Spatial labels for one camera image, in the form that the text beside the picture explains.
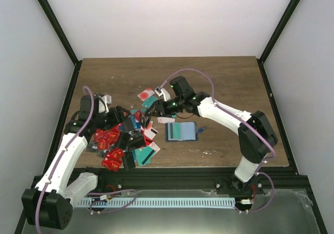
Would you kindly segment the teal card carried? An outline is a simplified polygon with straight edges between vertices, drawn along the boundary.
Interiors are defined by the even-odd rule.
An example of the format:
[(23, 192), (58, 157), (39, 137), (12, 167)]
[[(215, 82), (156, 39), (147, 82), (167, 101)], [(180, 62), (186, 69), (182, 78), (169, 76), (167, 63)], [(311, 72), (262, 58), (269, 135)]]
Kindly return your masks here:
[(168, 140), (169, 141), (179, 141), (182, 138), (181, 134), (181, 124), (176, 122), (168, 123)]

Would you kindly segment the blue leather card holder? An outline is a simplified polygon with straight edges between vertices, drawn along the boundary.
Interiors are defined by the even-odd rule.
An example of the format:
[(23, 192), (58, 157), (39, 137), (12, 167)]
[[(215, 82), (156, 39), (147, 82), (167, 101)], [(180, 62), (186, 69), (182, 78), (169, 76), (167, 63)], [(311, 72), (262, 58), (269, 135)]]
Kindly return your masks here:
[(166, 142), (185, 142), (185, 141), (198, 141), (198, 134), (202, 133), (206, 127), (197, 127), (197, 123), (194, 121), (190, 122), (177, 122), (181, 124), (182, 138), (179, 141), (169, 141), (168, 138), (168, 123), (165, 124), (165, 140)]

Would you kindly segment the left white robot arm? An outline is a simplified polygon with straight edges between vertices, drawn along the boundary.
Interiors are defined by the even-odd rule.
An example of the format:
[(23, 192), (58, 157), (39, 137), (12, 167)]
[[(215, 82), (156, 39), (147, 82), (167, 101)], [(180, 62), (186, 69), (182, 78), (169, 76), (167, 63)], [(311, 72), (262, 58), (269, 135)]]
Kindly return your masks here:
[(90, 192), (101, 194), (106, 190), (106, 180), (84, 172), (70, 182), (75, 165), (98, 129), (109, 130), (122, 123), (130, 111), (111, 107), (111, 96), (84, 95), (80, 108), (64, 128), (58, 151), (41, 180), (32, 189), (24, 191), (21, 200), (27, 221), (42, 228), (65, 229), (73, 209)]

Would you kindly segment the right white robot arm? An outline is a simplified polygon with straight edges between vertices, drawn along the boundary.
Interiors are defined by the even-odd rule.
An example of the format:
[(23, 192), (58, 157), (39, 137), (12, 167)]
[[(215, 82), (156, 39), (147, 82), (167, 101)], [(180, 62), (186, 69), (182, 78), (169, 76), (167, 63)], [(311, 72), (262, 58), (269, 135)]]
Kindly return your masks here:
[(186, 111), (230, 129), (238, 136), (242, 153), (232, 177), (232, 189), (239, 194), (245, 193), (251, 187), (251, 179), (258, 173), (261, 164), (276, 156), (273, 148), (278, 138), (267, 116), (261, 111), (250, 113), (227, 106), (218, 102), (213, 94), (196, 93), (183, 76), (175, 77), (169, 84), (175, 98), (170, 98), (163, 87), (157, 87), (160, 99), (141, 114), (141, 125), (146, 127), (151, 117), (172, 116)]

